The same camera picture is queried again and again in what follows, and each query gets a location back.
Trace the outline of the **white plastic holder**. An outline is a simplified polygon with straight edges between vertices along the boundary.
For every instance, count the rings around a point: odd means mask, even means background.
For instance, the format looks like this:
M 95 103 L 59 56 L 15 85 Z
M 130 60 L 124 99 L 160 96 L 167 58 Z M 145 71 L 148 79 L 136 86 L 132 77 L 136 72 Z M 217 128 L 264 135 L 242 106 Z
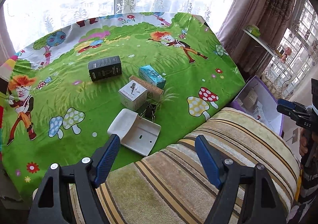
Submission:
M 161 126 L 129 109 L 122 109 L 109 126 L 108 135 L 116 134 L 121 145 L 148 156 L 160 134 Z

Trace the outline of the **black binder clip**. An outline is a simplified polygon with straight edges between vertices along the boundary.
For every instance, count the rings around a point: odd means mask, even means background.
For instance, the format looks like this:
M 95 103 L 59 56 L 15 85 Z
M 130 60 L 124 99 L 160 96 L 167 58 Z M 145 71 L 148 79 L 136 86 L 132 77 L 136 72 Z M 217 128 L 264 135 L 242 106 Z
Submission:
M 139 116 L 141 118 L 146 118 L 152 122 L 155 121 L 155 112 L 156 105 L 152 103 L 145 103 L 142 107 L 139 108 Z

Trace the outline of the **white music box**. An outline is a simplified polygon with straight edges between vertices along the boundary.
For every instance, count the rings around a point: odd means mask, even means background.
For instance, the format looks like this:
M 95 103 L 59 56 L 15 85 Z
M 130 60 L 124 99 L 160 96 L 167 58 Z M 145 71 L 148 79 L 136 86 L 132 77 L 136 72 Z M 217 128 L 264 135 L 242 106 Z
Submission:
M 120 102 L 129 110 L 137 111 L 147 101 L 147 89 L 132 80 L 119 89 Z

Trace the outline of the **tan narrow box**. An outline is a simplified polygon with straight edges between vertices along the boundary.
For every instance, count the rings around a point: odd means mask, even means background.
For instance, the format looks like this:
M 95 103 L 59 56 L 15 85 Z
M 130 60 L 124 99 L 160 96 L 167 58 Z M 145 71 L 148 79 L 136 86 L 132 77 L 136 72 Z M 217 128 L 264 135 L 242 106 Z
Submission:
M 161 88 L 158 88 L 148 82 L 146 82 L 145 80 L 140 79 L 139 77 L 136 77 L 134 75 L 131 75 L 129 77 L 129 80 L 132 81 L 134 80 L 135 82 L 137 82 L 138 84 L 140 84 L 141 86 L 143 86 L 144 88 L 146 88 L 147 90 L 147 96 L 148 98 L 159 102 L 161 100 L 161 97 L 163 95 L 164 90 Z

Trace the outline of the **black product box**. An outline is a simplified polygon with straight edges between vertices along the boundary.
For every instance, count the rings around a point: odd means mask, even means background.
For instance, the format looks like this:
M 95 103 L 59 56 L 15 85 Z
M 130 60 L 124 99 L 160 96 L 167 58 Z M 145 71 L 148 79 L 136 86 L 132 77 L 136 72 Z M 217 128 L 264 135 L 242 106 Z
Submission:
M 90 61 L 88 63 L 88 72 L 92 82 L 121 75 L 122 64 L 120 57 L 116 55 Z

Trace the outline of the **teal foil box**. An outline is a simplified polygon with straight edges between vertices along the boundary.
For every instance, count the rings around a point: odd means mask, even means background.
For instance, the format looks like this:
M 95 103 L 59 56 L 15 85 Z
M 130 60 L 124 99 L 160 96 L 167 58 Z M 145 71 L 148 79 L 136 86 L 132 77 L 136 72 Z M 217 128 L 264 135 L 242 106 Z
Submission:
M 139 77 L 160 89 L 164 89 L 166 85 L 166 79 L 156 72 L 151 65 L 141 66 L 139 68 Z

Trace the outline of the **purple cardboard box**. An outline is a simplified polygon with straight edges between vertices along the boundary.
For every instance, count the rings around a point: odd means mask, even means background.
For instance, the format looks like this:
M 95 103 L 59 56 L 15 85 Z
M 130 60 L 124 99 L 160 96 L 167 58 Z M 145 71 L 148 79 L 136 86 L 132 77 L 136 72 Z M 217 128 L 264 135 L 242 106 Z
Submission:
M 257 76 L 252 77 L 229 104 L 231 108 L 252 116 L 281 136 L 283 116 L 276 110 L 277 105 L 276 98 Z

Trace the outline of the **white side table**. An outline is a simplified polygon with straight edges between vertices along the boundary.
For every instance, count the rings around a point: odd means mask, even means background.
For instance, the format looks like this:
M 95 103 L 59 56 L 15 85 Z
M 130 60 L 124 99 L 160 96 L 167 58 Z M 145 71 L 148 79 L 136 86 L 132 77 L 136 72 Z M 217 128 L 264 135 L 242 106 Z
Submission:
M 262 57 L 262 59 L 260 60 L 260 62 L 257 64 L 256 68 L 253 70 L 252 72 L 252 76 L 255 76 L 256 73 L 258 72 L 258 70 L 261 68 L 261 66 L 264 64 L 267 55 L 271 55 L 274 60 L 278 61 L 279 64 L 281 64 L 282 68 L 285 71 L 288 71 L 288 68 L 286 67 L 286 64 L 280 62 L 280 57 L 277 55 L 277 53 L 275 52 L 275 49 L 272 48 L 269 44 L 267 44 L 264 40 L 262 40 L 261 38 L 255 37 L 253 36 L 250 32 L 248 32 L 246 29 L 242 29 L 242 31 L 247 34 L 249 37 L 251 37 L 254 41 L 256 41 L 259 45 L 260 48 L 265 49 L 266 54 L 264 54 L 264 56 Z

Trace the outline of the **green tissue pack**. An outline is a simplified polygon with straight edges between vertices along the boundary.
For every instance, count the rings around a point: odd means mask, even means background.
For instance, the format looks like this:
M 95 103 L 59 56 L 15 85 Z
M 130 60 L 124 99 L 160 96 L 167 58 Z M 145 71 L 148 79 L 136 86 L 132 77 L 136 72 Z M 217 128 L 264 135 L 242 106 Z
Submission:
M 260 37 L 260 30 L 255 25 L 247 25 L 246 31 L 248 31 L 251 35 L 255 36 L 256 38 Z

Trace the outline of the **striped sofa cushion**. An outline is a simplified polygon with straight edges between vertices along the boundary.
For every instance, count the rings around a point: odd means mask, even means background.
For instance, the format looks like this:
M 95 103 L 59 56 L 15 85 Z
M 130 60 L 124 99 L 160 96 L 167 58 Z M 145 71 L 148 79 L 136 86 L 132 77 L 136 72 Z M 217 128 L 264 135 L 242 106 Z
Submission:
M 195 150 L 199 135 L 241 166 L 263 164 L 286 218 L 297 193 L 299 161 L 265 124 L 223 108 L 177 143 L 110 170 L 96 189 L 109 223 L 205 223 L 219 190 L 209 182 Z M 75 185 L 69 188 L 76 223 L 85 223 Z M 245 185 L 240 185 L 229 223 L 238 223 L 244 192 Z

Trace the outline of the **green cartoon tablecloth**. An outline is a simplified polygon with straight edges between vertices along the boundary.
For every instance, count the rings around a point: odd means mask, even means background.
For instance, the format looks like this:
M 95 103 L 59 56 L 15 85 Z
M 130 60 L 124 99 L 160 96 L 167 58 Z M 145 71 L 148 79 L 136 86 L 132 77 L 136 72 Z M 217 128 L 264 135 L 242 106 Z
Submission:
M 122 74 L 92 82 L 88 63 L 118 55 Z M 119 89 L 151 65 L 166 79 L 156 104 L 152 152 L 213 116 L 244 80 L 209 26 L 182 12 L 91 18 L 36 40 L 5 63 L 1 155 L 18 194 L 29 199 L 52 163 L 70 165 L 108 139 L 124 108 Z

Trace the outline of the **pink curtain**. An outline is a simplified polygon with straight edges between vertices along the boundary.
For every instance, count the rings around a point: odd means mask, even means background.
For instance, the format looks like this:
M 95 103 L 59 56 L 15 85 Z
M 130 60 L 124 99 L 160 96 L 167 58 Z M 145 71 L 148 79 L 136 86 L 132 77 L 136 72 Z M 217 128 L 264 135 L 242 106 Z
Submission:
M 242 30 L 255 25 L 266 43 L 278 46 L 291 22 L 294 4 L 295 0 L 233 0 L 217 38 L 242 74 L 252 75 L 262 59 L 263 70 L 270 61 L 265 50 L 256 48 L 254 40 Z

